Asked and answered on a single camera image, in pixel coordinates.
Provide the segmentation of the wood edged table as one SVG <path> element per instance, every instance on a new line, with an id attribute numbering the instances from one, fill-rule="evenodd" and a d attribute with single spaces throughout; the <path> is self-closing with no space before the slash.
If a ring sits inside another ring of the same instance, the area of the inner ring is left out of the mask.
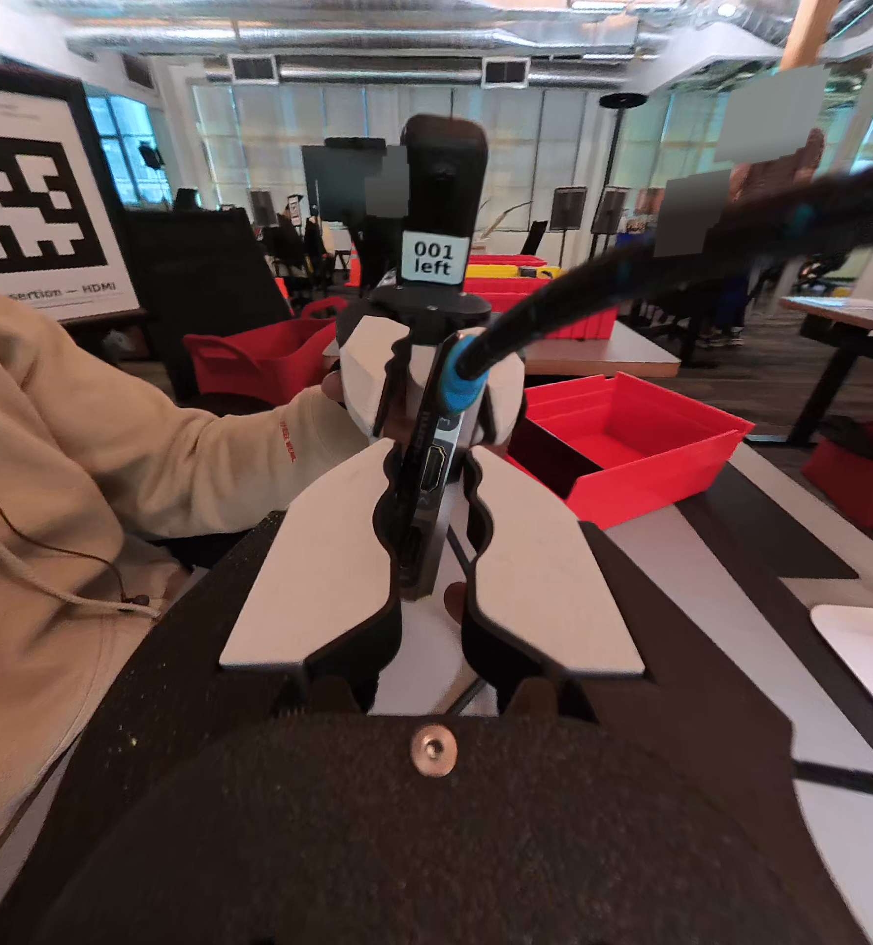
<path id="1" fill-rule="evenodd" d="M 614 376 L 626 373 L 644 379 L 679 374 L 680 359 L 622 323 L 601 339 L 544 338 L 524 352 L 527 377 Z"/>

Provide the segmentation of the red floor bin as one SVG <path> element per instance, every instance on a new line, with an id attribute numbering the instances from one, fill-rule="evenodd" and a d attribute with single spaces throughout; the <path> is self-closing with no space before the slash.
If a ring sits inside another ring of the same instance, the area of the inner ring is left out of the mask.
<path id="1" fill-rule="evenodd" d="M 857 526 L 873 530 L 873 420 L 832 415 L 802 475 Z"/>

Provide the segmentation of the beige hoodie drawstring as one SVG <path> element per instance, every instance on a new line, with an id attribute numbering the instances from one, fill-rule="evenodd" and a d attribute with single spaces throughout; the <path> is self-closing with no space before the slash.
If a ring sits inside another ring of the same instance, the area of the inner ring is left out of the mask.
<path id="1" fill-rule="evenodd" d="M 149 604 L 137 604 L 133 599 L 122 601 L 105 601 L 90 597 L 81 597 L 52 587 L 39 576 L 28 564 L 18 558 L 13 552 L 0 542 L 0 565 L 18 582 L 32 587 L 46 597 L 60 601 L 62 604 L 76 608 L 87 608 L 100 613 L 114 612 L 125 615 L 136 615 L 152 621 L 159 620 L 161 613 Z"/>

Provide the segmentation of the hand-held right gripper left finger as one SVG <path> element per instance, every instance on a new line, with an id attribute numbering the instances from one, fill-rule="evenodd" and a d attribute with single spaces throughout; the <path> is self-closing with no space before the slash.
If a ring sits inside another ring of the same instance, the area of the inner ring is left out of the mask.
<path id="1" fill-rule="evenodd" d="M 400 451 L 379 440 L 286 510 L 219 656 L 225 669 L 317 670 L 349 636 L 401 619 L 382 503 Z"/>

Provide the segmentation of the person's left forearm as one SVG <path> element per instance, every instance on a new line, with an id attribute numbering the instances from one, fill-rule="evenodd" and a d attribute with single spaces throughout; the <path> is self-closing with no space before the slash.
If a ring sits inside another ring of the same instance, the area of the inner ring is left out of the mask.
<path id="1" fill-rule="evenodd" d="M 173 408 L 170 417 L 185 423 L 131 464 L 115 504 L 137 530 L 158 537 L 250 529 L 369 444 L 318 386 L 254 415 Z"/>

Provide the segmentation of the red storage bin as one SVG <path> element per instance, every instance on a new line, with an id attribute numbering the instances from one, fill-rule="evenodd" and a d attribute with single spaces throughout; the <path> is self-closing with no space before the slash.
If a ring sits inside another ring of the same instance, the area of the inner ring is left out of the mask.
<path id="1" fill-rule="evenodd" d="M 530 255 L 474 254 L 469 257 L 464 292 L 487 301 L 492 315 L 503 315 L 544 283 L 561 275 L 561 268 Z M 606 340 L 618 316 L 618 306 L 548 332 L 548 339 Z"/>

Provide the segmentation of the silver ceiling duct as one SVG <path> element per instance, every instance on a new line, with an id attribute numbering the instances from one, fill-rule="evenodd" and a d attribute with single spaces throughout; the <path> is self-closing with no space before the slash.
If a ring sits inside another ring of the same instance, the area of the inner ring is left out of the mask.
<path id="1" fill-rule="evenodd" d="M 278 26 L 263 22 L 195 19 L 97 20 L 65 32 L 76 54 L 100 50 L 147 55 L 226 52 L 495 52 L 620 53 L 638 41 L 640 22 L 616 14 L 597 22 L 530 21 L 490 26 L 382 27 L 366 24 Z"/>

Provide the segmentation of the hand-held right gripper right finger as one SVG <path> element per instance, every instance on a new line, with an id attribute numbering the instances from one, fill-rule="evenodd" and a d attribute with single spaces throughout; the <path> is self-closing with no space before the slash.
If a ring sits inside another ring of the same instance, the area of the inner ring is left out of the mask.
<path id="1" fill-rule="evenodd" d="M 466 456 L 463 489 L 475 624 L 543 669 L 641 678 L 640 651 L 565 503 L 483 446 Z"/>

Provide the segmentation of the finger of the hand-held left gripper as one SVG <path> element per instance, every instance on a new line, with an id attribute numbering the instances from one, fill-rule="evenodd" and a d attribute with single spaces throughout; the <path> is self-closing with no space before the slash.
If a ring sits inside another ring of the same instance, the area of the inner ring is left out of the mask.
<path id="1" fill-rule="evenodd" d="M 339 345 L 344 405 L 369 438 L 383 431 L 387 403 L 410 353 L 409 326 L 381 315 L 364 315 Z"/>
<path id="2" fill-rule="evenodd" d="M 518 353 L 507 355 L 488 372 L 479 409 L 479 444 L 501 448 L 524 414 L 525 364 Z"/>

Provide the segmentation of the person's beige hoodie torso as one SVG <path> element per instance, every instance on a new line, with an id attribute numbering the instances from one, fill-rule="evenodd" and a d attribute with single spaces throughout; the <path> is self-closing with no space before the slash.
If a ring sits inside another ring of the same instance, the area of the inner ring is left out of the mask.
<path id="1" fill-rule="evenodd" d="M 107 369 L 55 321 L 0 296 L 0 542 L 52 587 L 163 613 L 186 578 L 128 540 L 43 418 L 69 368 Z M 46 597 L 0 565 L 0 844 L 157 621 Z"/>

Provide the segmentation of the black framed marker sign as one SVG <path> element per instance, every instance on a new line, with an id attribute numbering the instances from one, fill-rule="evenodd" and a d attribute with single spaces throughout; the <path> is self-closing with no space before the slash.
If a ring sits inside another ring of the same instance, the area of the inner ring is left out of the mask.
<path id="1" fill-rule="evenodd" d="M 0 295 L 69 324 L 141 311 L 82 83 L 0 62 Z"/>

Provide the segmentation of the grey metal port hub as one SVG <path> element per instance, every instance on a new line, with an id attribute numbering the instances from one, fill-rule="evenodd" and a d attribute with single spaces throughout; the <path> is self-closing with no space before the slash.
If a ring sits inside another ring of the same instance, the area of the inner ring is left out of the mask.
<path id="1" fill-rule="evenodd" d="M 445 498 L 465 413 L 441 417 L 423 456 L 414 514 L 399 555 L 400 596 L 404 601 L 430 597 L 435 587 L 450 524 Z"/>

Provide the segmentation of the black draped equipment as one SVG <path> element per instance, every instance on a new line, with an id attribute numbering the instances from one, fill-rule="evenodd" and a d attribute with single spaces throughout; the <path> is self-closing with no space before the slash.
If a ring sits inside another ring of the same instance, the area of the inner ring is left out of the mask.
<path id="1" fill-rule="evenodd" d="M 184 336 L 229 337 L 291 319 L 244 210 L 128 209 L 123 230 L 147 343 L 177 403 L 199 397 Z"/>

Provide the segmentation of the wooden desk with black legs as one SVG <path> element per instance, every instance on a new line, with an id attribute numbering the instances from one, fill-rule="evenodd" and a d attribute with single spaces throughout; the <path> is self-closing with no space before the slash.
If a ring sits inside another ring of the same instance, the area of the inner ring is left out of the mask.
<path id="1" fill-rule="evenodd" d="M 856 362 L 861 358 L 873 361 L 873 301 L 784 297 L 780 306 L 804 314 L 800 337 L 833 350 L 791 431 L 784 440 L 777 441 L 780 446 L 808 448 Z"/>

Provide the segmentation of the red open bin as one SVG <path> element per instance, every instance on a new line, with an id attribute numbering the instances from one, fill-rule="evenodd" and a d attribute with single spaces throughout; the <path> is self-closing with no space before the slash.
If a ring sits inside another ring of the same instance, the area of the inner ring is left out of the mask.
<path id="1" fill-rule="evenodd" d="M 601 529 L 705 491 L 752 422 L 624 373 L 529 388 L 506 458 Z"/>

